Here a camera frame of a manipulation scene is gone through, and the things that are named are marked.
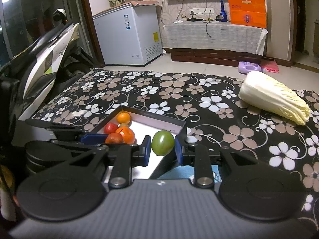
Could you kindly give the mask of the small orange at box back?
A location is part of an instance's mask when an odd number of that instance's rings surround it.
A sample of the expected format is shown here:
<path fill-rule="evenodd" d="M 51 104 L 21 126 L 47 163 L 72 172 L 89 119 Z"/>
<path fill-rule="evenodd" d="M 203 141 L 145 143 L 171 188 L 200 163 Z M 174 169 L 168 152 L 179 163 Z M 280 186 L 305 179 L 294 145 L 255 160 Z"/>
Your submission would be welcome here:
<path fill-rule="evenodd" d="M 117 114 L 116 120 L 119 124 L 124 123 L 124 124 L 128 125 L 131 122 L 131 116 L 127 112 L 121 112 L 121 113 Z"/>

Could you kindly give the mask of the red apple lower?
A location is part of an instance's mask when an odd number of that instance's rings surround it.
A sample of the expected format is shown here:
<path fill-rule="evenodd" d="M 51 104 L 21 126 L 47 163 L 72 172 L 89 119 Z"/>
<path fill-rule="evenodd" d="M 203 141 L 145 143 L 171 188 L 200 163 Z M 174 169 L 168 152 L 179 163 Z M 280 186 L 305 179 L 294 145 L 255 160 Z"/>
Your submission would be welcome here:
<path fill-rule="evenodd" d="M 124 139 L 119 133 L 110 133 L 105 140 L 106 144 L 123 144 Z"/>

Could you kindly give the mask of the green tomato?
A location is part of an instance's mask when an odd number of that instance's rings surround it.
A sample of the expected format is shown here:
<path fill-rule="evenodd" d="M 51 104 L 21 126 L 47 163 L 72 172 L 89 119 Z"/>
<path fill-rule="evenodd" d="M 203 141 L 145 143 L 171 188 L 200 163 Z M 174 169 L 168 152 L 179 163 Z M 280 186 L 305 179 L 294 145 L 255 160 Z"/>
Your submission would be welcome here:
<path fill-rule="evenodd" d="M 175 140 L 173 135 L 168 131 L 158 131 L 152 139 L 151 149 L 158 156 L 169 154 L 174 148 Z"/>

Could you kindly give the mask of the red apple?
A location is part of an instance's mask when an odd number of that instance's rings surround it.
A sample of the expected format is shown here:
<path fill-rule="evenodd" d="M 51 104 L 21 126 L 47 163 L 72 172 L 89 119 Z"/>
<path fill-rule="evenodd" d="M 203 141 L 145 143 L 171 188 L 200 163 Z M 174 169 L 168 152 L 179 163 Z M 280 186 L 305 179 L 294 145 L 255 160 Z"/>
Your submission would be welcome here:
<path fill-rule="evenodd" d="M 116 125 L 113 122 L 109 122 L 104 126 L 104 134 L 110 135 L 112 133 L 115 133 L 118 129 L 118 125 Z"/>
<path fill-rule="evenodd" d="M 123 144 L 124 139 L 119 133 L 110 133 L 105 140 L 106 144 Z"/>

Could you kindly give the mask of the large orange centre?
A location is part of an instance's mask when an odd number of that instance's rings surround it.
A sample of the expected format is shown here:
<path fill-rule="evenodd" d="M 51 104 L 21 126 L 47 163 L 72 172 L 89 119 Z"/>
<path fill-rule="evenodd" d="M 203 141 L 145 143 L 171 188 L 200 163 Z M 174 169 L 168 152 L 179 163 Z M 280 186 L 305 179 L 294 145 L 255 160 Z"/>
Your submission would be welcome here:
<path fill-rule="evenodd" d="M 123 127 L 119 127 L 116 130 L 116 133 L 120 134 L 124 140 L 124 143 L 126 144 L 134 144 L 135 143 L 135 134 L 132 131 L 132 129 L 123 126 Z"/>

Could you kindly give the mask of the blue glass bottle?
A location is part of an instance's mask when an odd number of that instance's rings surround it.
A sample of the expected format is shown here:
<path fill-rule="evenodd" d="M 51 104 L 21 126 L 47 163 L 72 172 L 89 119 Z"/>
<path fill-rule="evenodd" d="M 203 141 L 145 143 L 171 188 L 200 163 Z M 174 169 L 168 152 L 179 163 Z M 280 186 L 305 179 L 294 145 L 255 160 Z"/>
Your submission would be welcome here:
<path fill-rule="evenodd" d="M 220 14 L 216 16 L 216 20 L 219 22 L 228 22 L 228 16 L 224 9 L 224 0 L 220 0 L 220 4 L 221 4 L 221 11 L 220 11 Z"/>

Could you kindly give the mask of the orange gift box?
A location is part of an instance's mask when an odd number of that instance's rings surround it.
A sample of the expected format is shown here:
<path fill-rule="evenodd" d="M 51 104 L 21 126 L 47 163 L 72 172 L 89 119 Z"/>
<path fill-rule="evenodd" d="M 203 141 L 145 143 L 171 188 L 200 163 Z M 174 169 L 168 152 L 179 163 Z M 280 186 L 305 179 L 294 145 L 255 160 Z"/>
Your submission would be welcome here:
<path fill-rule="evenodd" d="M 228 0 L 231 24 L 267 28 L 265 0 Z"/>

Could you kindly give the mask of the black box with white interior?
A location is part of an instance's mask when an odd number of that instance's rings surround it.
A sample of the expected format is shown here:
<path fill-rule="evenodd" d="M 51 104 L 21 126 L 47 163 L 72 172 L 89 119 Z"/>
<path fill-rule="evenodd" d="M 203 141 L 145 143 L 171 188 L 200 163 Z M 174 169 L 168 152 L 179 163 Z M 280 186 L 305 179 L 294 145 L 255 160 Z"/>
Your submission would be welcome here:
<path fill-rule="evenodd" d="M 186 131 L 186 122 L 184 120 L 121 105 L 112 111 L 105 119 L 100 120 L 99 123 L 91 129 L 91 132 L 103 134 L 104 126 L 109 122 L 117 124 L 116 117 L 122 112 L 127 112 L 131 117 L 130 128 L 135 134 L 137 144 L 141 144 L 146 135 L 153 137 L 156 132 L 161 130 L 170 131 L 173 136 Z M 162 156 L 157 156 L 154 152 L 151 152 L 149 164 L 146 167 L 134 167 L 132 169 L 132 178 L 148 179 L 162 159 Z"/>

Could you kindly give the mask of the purple plastic toy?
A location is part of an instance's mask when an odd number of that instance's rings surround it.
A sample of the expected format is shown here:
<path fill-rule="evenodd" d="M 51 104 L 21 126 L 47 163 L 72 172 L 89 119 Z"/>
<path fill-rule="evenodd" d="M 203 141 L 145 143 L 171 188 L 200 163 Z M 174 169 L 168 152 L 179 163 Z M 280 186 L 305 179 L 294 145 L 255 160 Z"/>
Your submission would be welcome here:
<path fill-rule="evenodd" d="M 248 74 L 252 71 L 262 72 L 262 68 L 259 64 L 251 63 L 251 62 L 239 62 L 238 64 L 238 72 L 241 74 Z"/>

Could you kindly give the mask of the napa cabbage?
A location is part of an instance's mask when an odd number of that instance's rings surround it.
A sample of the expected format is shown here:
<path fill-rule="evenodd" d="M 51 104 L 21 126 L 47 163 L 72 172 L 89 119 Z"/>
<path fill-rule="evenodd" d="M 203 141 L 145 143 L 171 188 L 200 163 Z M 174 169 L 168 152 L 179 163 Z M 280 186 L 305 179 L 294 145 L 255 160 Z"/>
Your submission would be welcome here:
<path fill-rule="evenodd" d="M 251 71 L 247 74 L 239 97 L 254 107 L 275 113 L 298 125 L 306 125 L 310 117 L 310 107 L 295 91 L 262 72 Z"/>

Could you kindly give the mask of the red apple upper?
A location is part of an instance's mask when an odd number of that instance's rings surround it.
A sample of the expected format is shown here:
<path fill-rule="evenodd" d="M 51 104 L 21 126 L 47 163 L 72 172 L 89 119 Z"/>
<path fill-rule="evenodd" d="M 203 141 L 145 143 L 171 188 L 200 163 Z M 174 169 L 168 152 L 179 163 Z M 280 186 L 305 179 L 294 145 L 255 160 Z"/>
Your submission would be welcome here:
<path fill-rule="evenodd" d="M 112 133 L 115 133 L 118 129 L 118 125 L 116 125 L 113 122 L 109 122 L 104 126 L 104 134 L 110 135 Z"/>

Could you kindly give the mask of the floral black tablecloth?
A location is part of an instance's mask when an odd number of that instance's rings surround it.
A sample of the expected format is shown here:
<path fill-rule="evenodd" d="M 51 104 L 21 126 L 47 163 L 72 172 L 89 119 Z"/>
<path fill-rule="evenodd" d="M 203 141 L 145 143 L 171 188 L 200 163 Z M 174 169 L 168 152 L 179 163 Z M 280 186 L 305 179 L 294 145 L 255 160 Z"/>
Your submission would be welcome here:
<path fill-rule="evenodd" d="M 299 178 L 307 193 L 299 220 L 318 229 L 318 94 L 299 90 L 306 125 L 265 112 L 239 97 L 243 81 L 198 73 L 94 70 L 34 114 L 37 120 L 91 131 L 120 106 L 184 120 L 209 150 L 230 146 Z"/>

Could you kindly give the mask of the pink slipper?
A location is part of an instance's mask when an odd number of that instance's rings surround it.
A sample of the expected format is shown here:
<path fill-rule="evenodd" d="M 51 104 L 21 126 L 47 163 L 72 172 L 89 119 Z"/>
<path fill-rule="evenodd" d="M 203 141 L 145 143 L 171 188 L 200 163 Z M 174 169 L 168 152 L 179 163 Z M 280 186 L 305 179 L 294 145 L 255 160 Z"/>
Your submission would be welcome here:
<path fill-rule="evenodd" d="M 275 60 L 273 59 L 262 59 L 261 67 L 263 71 L 271 72 L 271 73 L 279 73 L 279 67 Z"/>

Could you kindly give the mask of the black and white scooter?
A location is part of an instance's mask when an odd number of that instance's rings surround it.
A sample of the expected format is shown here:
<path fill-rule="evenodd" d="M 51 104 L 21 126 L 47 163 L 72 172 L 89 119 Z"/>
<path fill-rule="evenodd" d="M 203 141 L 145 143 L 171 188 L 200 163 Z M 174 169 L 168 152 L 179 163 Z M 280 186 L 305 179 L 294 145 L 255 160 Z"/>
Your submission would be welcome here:
<path fill-rule="evenodd" d="M 27 119 L 57 86 L 98 64 L 80 46 L 80 25 L 65 10 L 53 14 L 58 25 L 1 67 L 1 119 Z"/>

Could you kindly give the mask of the white lace cabinet cover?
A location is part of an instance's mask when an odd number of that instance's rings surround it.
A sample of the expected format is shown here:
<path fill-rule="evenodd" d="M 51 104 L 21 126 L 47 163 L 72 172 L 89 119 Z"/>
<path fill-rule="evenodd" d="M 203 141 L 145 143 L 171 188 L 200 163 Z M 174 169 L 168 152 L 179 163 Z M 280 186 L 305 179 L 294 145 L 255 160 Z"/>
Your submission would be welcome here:
<path fill-rule="evenodd" d="M 263 55 L 267 29 L 229 22 L 183 22 L 164 25 L 171 49 L 229 50 Z"/>

